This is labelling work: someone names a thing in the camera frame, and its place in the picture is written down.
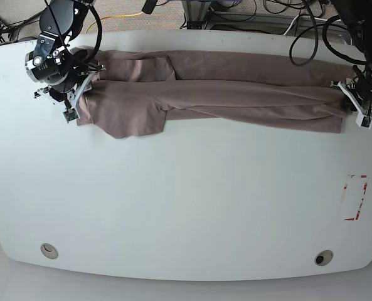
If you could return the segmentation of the red tape rectangle marker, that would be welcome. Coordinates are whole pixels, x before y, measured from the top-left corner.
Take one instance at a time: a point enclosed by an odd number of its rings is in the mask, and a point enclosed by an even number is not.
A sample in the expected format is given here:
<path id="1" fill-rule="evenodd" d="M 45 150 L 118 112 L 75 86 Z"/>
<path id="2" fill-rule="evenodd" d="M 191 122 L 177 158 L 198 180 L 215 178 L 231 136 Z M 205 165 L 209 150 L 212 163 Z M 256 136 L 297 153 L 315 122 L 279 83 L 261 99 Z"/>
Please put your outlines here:
<path id="1" fill-rule="evenodd" d="M 357 221 L 368 186 L 367 175 L 349 175 L 343 187 L 341 216 L 344 221 Z"/>

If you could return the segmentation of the mauve T-shirt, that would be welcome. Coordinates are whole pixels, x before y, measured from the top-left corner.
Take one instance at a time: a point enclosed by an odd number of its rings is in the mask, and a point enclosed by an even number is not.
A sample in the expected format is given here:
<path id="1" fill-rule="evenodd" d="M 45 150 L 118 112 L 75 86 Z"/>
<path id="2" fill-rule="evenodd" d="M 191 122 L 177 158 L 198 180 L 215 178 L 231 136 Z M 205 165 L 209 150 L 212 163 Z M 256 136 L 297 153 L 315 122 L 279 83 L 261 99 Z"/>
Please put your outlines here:
<path id="1" fill-rule="evenodd" d="M 348 116 L 332 81 L 350 66 L 284 56 L 220 51 L 101 51 L 104 67 L 77 103 L 78 125 L 116 139 L 159 134 L 170 120 L 222 118 L 284 129 L 338 134 Z"/>

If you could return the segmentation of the aluminium frame stand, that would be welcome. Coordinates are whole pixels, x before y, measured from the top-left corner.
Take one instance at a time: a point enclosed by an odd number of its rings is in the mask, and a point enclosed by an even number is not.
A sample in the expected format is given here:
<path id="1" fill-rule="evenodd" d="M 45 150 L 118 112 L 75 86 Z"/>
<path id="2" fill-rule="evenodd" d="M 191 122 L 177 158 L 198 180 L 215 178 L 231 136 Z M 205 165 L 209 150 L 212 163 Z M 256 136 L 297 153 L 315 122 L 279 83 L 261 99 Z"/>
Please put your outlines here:
<path id="1" fill-rule="evenodd" d="M 181 1 L 184 23 L 181 29 L 210 29 L 209 25 L 209 10 L 213 1 Z"/>

